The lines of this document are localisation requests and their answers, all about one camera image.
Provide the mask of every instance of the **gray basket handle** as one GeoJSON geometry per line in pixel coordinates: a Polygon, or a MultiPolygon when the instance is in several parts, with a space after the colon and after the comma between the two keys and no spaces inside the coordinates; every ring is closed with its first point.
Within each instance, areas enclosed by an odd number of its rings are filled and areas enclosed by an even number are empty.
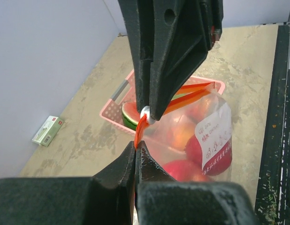
{"type": "Polygon", "coordinates": [[[111,99],[115,101],[128,84],[129,84],[128,80],[126,79],[123,80],[122,84],[116,89],[114,94],[111,96],[111,99]]]}

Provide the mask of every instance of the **white wall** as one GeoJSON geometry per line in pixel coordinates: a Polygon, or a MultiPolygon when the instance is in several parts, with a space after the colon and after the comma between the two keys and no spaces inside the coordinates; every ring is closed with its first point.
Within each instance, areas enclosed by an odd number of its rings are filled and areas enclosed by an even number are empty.
{"type": "MultiPolygon", "coordinates": [[[[126,28],[118,0],[104,0],[121,34],[126,28]]],[[[290,0],[223,0],[224,27],[286,22],[290,13],[290,0]]]]}
{"type": "Polygon", "coordinates": [[[0,177],[21,171],[118,33],[103,0],[0,1],[0,177]]]}

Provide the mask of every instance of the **pink plastic basket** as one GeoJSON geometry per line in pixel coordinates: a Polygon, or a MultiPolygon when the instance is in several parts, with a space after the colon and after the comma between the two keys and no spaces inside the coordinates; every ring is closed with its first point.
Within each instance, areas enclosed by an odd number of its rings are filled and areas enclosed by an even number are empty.
{"type": "MultiPolygon", "coordinates": [[[[214,81],[216,83],[216,89],[219,94],[223,94],[225,90],[225,84],[222,81],[191,76],[186,84],[195,84],[195,83],[206,83],[214,81]]],[[[134,85],[134,70],[126,77],[122,84],[118,87],[112,97],[107,101],[105,106],[100,111],[100,116],[115,125],[118,129],[124,131],[129,135],[135,135],[135,131],[131,130],[123,125],[122,120],[122,105],[127,101],[135,101],[135,85],[134,85]],[[124,89],[129,85],[128,92],[122,93],[124,89]]]]}

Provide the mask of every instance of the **apple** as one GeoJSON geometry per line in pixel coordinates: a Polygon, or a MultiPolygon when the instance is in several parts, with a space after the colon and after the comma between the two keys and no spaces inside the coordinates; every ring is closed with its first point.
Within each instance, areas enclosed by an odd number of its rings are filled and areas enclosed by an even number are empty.
{"type": "Polygon", "coordinates": [[[194,135],[196,125],[189,119],[187,122],[178,122],[167,132],[167,141],[178,151],[184,151],[188,140],[194,135]]]}
{"type": "Polygon", "coordinates": [[[189,106],[189,108],[186,110],[186,115],[194,122],[199,123],[207,116],[209,116],[217,102],[218,97],[214,94],[204,96],[196,101],[193,105],[189,106]]]}
{"type": "Polygon", "coordinates": [[[199,166],[187,159],[171,161],[163,166],[163,169],[180,182],[196,181],[207,182],[211,181],[208,176],[202,174],[199,166]]]}
{"type": "MultiPolygon", "coordinates": [[[[202,168],[202,149],[195,135],[186,144],[187,159],[202,168]]],[[[204,166],[206,175],[216,176],[229,168],[232,162],[231,139],[204,166]]]]}

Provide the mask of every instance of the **small box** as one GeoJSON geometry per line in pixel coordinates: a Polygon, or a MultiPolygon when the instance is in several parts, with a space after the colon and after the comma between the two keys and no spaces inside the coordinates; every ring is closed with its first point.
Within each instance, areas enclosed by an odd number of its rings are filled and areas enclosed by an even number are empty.
{"type": "Polygon", "coordinates": [[[63,123],[64,121],[59,117],[49,116],[33,137],[32,142],[48,147],[63,123]]]}

